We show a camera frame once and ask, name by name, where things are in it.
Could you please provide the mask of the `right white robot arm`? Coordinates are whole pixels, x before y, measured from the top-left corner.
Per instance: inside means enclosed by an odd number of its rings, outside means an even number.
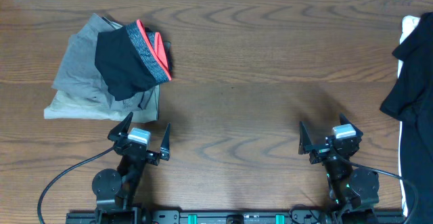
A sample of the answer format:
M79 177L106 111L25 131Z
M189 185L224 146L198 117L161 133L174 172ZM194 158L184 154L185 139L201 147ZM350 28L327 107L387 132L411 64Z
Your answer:
M345 115L340 115L340 125L324 143L314 144L303 122L300 126L299 154L308 154L311 164L321 163L327 172L329 196L335 205L320 214L320 223L377 223L374 206L379 202L378 174L365 167L354 166L350 161L359 150L363 132Z

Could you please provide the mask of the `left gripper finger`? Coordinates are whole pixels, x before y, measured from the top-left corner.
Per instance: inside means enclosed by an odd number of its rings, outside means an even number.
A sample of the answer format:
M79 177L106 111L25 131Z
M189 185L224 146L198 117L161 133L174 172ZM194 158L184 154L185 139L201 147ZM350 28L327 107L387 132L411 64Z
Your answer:
M124 137L127 137L129 127L131 125L133 118L133 113L130 112L123 121L118 123L112 130L110 130L108 134L108 139L110 141L118 141L121 140Z
M170 159L170 127L171 124L168 123L160 145L160 159L165 161Z

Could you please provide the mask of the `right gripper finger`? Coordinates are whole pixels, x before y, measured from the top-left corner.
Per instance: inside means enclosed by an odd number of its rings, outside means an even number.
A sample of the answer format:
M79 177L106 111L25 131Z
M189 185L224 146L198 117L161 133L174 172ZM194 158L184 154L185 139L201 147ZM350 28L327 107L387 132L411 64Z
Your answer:
M341 125L351 125L352 128L355 130L357 137L363 136L363 132L358 127L356 127L354 124L352 124L343 113L339 114L339 120L340 120Z
M302 121L299 122L299 127L300 127L300 141L298 146L298 153L300 155L309 154L313 149L311 138L309 137L307 129Z

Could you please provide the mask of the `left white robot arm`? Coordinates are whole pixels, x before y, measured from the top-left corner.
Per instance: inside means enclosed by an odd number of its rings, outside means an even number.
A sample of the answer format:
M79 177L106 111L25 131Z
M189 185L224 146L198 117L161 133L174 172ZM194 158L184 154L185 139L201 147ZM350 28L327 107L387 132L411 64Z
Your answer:
M148 149L151 133L130 128L133 113L108 133L112 149L122 157L116 169L104 169L93 178L96 196L96 223L151 223L150 212L135 204L134 198L146 165L159 165L170 159L170 125L167 126L160 151Z

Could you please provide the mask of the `black t-shirt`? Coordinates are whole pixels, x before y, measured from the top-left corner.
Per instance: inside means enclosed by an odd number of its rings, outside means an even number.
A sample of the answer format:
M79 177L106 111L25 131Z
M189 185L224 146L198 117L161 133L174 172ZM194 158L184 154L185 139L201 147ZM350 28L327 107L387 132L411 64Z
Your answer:
M397 81L380 111L403 123L399 173L419 192L410 223L432 222L432 13L392 52Z

